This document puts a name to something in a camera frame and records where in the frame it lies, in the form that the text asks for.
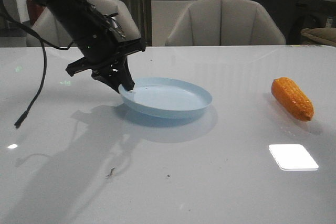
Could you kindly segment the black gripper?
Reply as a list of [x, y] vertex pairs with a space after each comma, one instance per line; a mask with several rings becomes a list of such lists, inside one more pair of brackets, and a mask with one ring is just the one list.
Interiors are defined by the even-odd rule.
[[83, 54], [66, 68], [70, 76], [91, 69], [91, 77], [119, 93], [119, 86], [133, 90], [128, 58], [130, 54], [145, 51], [140, 39], [124, 41], [120, 28], [113, 27], [112, 17], [103, 14], [66, 14], [65, 30]]

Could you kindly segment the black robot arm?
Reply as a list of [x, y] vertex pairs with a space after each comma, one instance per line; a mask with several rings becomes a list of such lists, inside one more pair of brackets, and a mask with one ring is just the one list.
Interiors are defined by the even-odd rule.
[[102, 14], [91, 0], [33, 1], [53, 14], [83, 54], [66, 68], [70, 76], [90, 69], [93, 79], [115, 91], [119, 86], [133, 90], [127, 57], [145, 51], [145, 44], [122, 1], [108, 0], [116, 4], [111, 14]]

